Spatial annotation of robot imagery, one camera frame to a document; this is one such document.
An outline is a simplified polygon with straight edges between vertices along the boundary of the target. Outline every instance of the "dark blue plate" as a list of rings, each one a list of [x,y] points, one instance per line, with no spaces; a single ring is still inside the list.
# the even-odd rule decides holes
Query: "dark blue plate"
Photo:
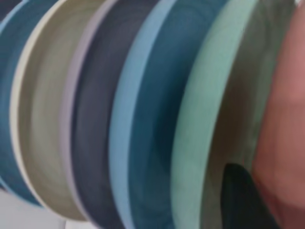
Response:
[[[20,54],[32,30],[56,0],[25,0],[0,25],[0,183],[9,192],[38,205],[24,183],[10,139],[10,93]]]
[[[81,41],[74,59],[83,62],[71,64],[66,90],[75,90],[73,105],[67,111],[63,103],[62,116],[70,112],[63,138],[70,145],[63,147],[68,154],[68,180],[84,215],[100,227],[123,228],[113,201],[108,166],[108,131],[112,102],[119,76],[133,39],[143,21],[158,0],[118,0],[105,12],[102,5],[91,41]],[[77,81],[71,88],[71,81]]]

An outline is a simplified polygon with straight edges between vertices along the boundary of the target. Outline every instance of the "blue plate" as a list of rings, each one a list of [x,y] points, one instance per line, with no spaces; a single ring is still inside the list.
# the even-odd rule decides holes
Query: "blue plate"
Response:
[[[11,193],[38,205],[24,183],[12,151],[10,93],[15,68],[32,30],[56,0],[25,0],[0,25],[0,183]]]
[[[174,228],[170,165],[176,120],[198,50],[226,2],[161,0],[132,46],[110,131],[111,184],[129,228]]]

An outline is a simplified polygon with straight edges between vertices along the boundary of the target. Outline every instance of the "green plate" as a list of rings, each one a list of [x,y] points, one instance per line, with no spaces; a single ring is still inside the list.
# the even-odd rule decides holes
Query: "green plate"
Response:
[[[230,0],[189,78],[175,133],[172,208],[178,229],[220,229],[228,162],[251,168],[272,73],[294,0]]]

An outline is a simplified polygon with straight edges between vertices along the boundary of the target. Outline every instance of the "plate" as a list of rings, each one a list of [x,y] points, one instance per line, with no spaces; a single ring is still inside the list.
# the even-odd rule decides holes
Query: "plate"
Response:
[[[174,228],[170,163],[176,119],[193,61],[225,2],[162,0],[132,46],[110,134],[111,182],[128,228]]]
[[[92,17],[70,66],[61,109],[66,175],[79,208],[103,228],[123,228],[109,182],[108,129],[127,53],[157,0],[109,0]]]
[[[273,74],[264,121],[253,161],[252,175],[280,228],[305,223],[303,65],[305,4],[291,20]]]
[[[211,28],[185,89],[175,133],[177,228],[222,228],[224,166],[251,169],[279,47],[294,1],[230,0]]]
[[[38,205],[24,183],[14,158],[10,137],[10,93],[22,49],[32,30],[55,0],[22,1],[0,25],[0,183],[11,193]]]
[[[84,220],[64,175],[59,109],[74,51],[103,0],[60,0],[32,32],[19,60],[10,127],[19,168],[37,200],[66,219]]]
[[[2,0],[0,1],[0,22],[21,0]]]

